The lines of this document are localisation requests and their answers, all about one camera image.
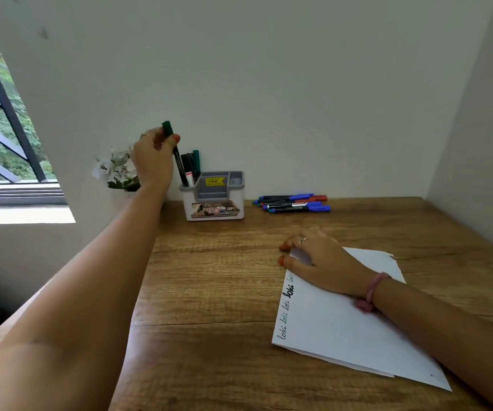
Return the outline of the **person's right hand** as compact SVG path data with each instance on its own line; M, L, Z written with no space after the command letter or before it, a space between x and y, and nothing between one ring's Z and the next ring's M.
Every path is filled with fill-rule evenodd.
M326 291L364 297L369 283L377 275L319 228L291 235L279 246L282 252L295 248L305 252L311 260L310 274L295 275Z

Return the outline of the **person's left hand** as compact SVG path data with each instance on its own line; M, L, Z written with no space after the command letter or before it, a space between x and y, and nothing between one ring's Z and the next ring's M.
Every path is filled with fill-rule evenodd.
M173 155L162 152L162 127L144 132L133 145L131 159L137 169L142 188L165 194L174 176Z

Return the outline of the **white paper sheet with handwriting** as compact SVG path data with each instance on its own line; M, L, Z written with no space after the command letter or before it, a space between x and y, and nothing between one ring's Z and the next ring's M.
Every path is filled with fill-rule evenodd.
M452 391L440 365L379 312L287 270L272 344L362 372Z

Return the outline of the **person's left forearm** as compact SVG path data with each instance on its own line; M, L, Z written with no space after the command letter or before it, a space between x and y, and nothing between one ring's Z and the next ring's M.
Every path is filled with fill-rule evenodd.
M142 186L0 341L0 411L108 411L166 192Z

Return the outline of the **person's right forearm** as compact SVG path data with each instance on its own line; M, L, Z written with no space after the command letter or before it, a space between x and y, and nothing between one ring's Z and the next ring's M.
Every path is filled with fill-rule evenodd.
M493 405L493 322L394 279L373 305L412 341Z

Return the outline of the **blue capped black marker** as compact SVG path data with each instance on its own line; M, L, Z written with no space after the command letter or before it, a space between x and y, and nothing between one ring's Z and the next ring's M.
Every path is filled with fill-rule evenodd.
M274 200L305 200L313 197L313 193L302 193L294 195L267 195L260 196L257 200L254 200L253 204L261 204L262 202L269 202Z
M327 213L330 212L332 208L330 206L325 206L325 205L303 205L303 206L290 206L290 207L268 207L267 211L272 214L279 214L279 213L302 213L302 212L320 212L320 213Z
M322 201L309 201L309 202L268 202L262 204L262 208L266 211L270 209L278 209L278 208L288 208L288 207L317 207L322 206L324 202Z

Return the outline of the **white flower plant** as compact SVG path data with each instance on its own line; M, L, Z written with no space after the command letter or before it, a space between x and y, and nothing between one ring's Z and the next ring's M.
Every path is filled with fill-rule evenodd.
M112 149L108 158L97 158L92 177L110 189L136 192L140 188L140 180L131 159L132 150L132 147L126 150Z

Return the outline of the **white and grey pen holder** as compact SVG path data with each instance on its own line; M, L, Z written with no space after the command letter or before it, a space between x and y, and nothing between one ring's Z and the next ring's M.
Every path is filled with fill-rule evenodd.
M245 216L242 171L202 172L193 186L180 186L187 221L242 220Z

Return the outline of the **pink wrist band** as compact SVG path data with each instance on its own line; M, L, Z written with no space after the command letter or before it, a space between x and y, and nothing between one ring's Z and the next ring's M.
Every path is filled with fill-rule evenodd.
M364 297L358 297L354 301L354 305L363 313L371 313L374 310L373 294L376 287L384 280L392 279L392 276L385 272L378 273L369 283Z

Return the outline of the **grey window frame rail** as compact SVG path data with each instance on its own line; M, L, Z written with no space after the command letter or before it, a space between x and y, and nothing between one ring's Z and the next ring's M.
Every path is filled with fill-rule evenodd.
M0 207L67 206L57 181L0 181Z

